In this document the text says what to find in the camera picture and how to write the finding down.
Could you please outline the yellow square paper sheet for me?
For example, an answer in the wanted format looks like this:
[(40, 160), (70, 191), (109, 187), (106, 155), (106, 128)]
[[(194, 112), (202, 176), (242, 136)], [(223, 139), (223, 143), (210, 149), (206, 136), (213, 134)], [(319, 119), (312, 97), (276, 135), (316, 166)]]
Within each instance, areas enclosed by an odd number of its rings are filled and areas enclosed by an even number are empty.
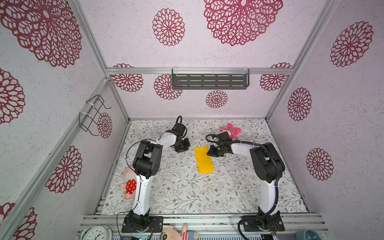
[(207, 155), (209, 147), (195, 148), (195, 157), (200, 174), (208, 174), (214, 172), (214, 165), (211, 157)]

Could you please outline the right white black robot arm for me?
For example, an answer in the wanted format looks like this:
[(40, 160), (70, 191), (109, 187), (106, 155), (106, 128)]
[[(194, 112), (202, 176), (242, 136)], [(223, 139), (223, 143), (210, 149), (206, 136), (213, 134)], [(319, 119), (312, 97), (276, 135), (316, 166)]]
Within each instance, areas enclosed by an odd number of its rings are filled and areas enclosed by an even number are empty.
[(285, 164), (272, 143), (257, 144), (247, 141), (219, 142), (211, 145), (207, 156), (223, 157), (235, 154), (252, 160), (257, 177), (262, 180), (262, 199), (259, 214), (262, 216), (277, 213), (279, 181), (286, 170)]

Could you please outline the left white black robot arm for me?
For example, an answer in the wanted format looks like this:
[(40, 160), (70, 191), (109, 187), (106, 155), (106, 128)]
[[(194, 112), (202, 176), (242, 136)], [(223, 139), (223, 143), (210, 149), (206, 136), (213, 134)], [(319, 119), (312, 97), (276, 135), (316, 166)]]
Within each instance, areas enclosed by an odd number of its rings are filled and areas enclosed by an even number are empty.
[(186, 133), (166, 131), (156, 140), (140, 141), (133, 161), (133, 168), (137, 175), (138, 191), (132, 207), (132, 212), (138, 216), (145, 216), (150, 212), (150, 191), (153, 176), (160, 168), (164, 148), (174, 148), (178, 153), (189, 149), (190, 143)]

